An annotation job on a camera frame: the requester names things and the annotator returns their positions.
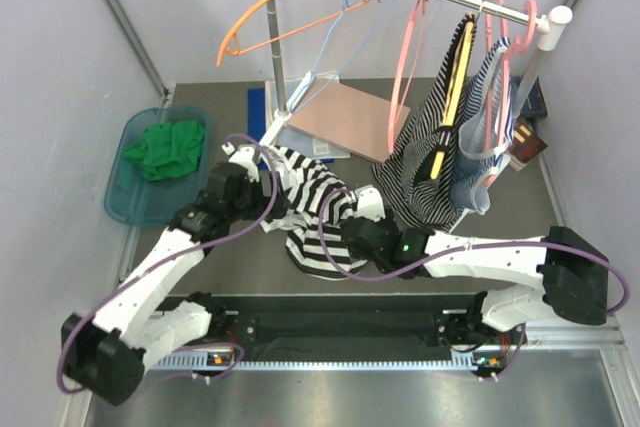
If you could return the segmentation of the pink hanger far right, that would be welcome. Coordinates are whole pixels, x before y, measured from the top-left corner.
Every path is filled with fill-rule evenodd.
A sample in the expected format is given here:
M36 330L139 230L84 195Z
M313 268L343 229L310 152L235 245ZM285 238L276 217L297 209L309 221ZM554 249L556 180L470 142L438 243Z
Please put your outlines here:
M526 32L523 37L515 36L510 42L508 53L511 56L521 55L527 52L537 29L537 2L535 0L526 0L524 4L524 12L528 15Z

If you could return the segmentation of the dark blue book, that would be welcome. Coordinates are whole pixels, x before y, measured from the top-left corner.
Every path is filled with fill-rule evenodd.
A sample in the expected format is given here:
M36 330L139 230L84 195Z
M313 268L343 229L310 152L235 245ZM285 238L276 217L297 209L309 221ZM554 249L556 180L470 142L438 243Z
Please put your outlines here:
M527 98L519 104L518 90L521 83L521 77L512 77L510 87L511 94L511 112L516 117L525 119L543 119L548 116L546 101L540 86L539 80L536 80L529 91Z

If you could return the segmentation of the black white striped tank top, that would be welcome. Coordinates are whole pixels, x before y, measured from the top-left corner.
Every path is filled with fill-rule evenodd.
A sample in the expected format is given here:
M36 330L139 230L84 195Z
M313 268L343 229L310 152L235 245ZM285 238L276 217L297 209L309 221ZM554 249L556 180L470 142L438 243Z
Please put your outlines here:
M287 233L285 250L303 273L343 280L343 271L360 272L366 262L354 260L343 242L340 224L353 217L346 184L323 162L283 146L268 154L279 175L282 214L272 211L261 223L264 231Z

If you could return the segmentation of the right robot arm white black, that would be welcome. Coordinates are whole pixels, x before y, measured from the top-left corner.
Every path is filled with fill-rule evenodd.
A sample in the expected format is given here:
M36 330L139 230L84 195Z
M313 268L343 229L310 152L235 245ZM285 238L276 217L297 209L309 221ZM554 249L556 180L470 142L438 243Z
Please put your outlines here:
M607 259L568 227L553 226L545 236L521 240L400 230L388 219L355 218L340 229L349 254L374 262L383 274L507 283L505 289L475 294L467 309L467 331L478 342L551 317L587 326L606 321Z

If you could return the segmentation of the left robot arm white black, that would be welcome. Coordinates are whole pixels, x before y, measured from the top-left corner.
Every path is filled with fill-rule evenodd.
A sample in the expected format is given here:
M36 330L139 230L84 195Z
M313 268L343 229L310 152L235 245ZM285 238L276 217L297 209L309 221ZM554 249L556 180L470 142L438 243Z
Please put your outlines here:
M234 162L217 164L207 186L174 214L155 247L126 281L85 316L73 314L66 319L56 366L61 392L88 389L118 406L165 357L199 338L212 344L224 337L225 317L201 293L183 300L163 319L152 315L214 247L241 236L230 231L234 223L247 220L255 229L269 215L285 214L283 194L296 176L283 162L269 172L271 193L265 195L255 168Z

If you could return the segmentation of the teal plastic bin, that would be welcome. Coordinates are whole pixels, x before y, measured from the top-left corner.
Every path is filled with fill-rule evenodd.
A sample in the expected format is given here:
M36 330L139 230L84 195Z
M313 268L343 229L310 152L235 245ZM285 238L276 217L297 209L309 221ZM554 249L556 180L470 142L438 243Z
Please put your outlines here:
M198 169L181 178L150 182L124 158L124 150L155 123L196 120L207 130ZM210 116L199 107L152 108L134 115L125 125L104 197L114 220L139 227L166 224L183 205L195 200L206 183L212 136Z

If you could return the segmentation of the clothes rack metal white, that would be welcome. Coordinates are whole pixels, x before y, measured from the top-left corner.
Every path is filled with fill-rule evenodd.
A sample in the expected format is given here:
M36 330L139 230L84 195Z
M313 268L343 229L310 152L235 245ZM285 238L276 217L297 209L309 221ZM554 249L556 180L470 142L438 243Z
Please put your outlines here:
M537 32L537 44L533 57L527 65L520 80L514 105L525 106L531 90L534 88L542 72L544 61L552 52L561 38L565 28L573 18L573 10L567 5L559 5L546 14L534 16L531 12L519 11L489 0L447 0L459 5L476 8L487 14L509 20L529 28L530 32Z

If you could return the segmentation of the pink brown board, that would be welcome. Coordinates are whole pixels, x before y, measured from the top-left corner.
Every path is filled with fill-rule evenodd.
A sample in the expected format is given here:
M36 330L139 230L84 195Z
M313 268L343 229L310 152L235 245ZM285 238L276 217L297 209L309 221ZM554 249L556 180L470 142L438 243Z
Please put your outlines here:
M319 79L288 125L369 161L389 157L390 101L342 83Z

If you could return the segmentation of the yellow black hanger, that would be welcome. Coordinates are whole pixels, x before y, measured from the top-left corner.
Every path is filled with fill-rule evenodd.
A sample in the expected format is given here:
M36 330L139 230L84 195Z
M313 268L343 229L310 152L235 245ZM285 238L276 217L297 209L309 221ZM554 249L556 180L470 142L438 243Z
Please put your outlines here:
M438 129L440 136L435 147L429 172L431 180L436 180L439 177L444 159L452 142L453 128L473 47L475 20L476 18L473 14L465 18L464 28L456 44L451 76L447 87L445 109L441 126Z

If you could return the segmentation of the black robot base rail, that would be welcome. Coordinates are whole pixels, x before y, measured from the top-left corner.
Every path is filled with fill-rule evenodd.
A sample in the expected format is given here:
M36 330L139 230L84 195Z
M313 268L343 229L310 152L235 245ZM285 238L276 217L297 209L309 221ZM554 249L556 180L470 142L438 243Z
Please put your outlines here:
M212 329L253 345L278 339L415 339L431 347L498 345L517 339L481 323L479 295L467 294L206 294Z

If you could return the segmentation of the pink hanger with garment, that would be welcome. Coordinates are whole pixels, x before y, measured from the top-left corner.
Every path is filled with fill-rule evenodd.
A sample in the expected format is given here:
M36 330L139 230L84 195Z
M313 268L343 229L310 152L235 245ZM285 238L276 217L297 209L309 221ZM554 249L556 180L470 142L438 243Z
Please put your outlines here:
M484 150L492 149L492 157L488 161L489 169L483 180L483 186L489 187L498 175L501 156L507 147L505 134L509 120L509 61L504 59L503 53L494 55L495 68L486 94L486 122Z

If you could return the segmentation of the brown wooden box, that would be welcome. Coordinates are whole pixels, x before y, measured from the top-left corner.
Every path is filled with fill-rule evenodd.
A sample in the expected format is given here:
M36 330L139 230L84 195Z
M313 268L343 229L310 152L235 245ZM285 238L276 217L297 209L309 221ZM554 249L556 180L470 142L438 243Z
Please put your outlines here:
M527 167L547 149L548 145L538 136L533 126L525 119L516 122L513 141L507 150L509 165L516 171Z

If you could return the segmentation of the orange plastic hanger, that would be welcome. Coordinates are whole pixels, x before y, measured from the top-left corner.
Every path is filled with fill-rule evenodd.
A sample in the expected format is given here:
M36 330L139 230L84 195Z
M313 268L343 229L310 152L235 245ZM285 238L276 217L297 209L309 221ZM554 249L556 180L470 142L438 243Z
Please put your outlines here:
M338 18L343 17L346 13L359 9L370 3L380 3L381 1L382 0L346 0L343 2L341 8L338 11L330 15L321 17L317 20L286 32L281 32L279 29L277 29L277 33L269 34L268 39L243 48L240 45L239 31L259 10L266 10L267 19L275 19L277 17L278 11L276 0L258 0L238 18L238 20L233 24L233 26L223 37L216 56L216 66L221 67L226 57L238 57L248 54L267 45L275 44L276 42L297 35L316 26L322 25L326 22L337 20Z

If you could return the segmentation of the blue white striped garment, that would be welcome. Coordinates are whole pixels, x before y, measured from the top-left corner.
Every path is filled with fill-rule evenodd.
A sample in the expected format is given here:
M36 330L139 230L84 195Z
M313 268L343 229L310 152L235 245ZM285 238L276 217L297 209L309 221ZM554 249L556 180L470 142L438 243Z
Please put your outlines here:
M454 164L450 198L459 210L485 214L491 205L488 189L483 180L488 172L488 161L492 149L484 150L486 122L486 94L495 68L494 55L504 55L509 50L510 39L499 38L487 51L479 71L467 81L463 89L463 113L458 131L458 150ZM501 165L505 162L505 153L513 141L514 115L511 112L511 94L509 90L509 120L506 124L507 147L501 156Z

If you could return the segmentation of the green cloth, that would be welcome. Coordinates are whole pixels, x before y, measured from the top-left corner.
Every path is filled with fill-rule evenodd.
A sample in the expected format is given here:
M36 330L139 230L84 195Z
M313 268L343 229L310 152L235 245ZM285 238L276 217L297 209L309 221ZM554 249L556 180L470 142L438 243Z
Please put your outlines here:
M125 148L124 158L147 181L181 178L198 169L206 133L196 120L155 123Z

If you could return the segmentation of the blue mat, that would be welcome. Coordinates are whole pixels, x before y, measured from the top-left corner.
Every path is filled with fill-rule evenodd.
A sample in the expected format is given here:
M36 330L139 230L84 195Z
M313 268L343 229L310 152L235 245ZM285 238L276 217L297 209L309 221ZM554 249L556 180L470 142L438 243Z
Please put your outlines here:
M247 96L247 133L259 140L266 132L265 117L262 113L262 108L265 106L264 87L249 89Z

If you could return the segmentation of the thin striped black white garment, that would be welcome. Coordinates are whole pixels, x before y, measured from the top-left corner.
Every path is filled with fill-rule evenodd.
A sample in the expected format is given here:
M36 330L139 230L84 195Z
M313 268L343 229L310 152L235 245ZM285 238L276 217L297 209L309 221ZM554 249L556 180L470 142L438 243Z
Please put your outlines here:
M411 110L389 158L372 167L388 204L407 225L448 232L460 217L450 198L463 108L454 123L443 123L455 54L464 35L475 40L475 15L457 24L429 95Z

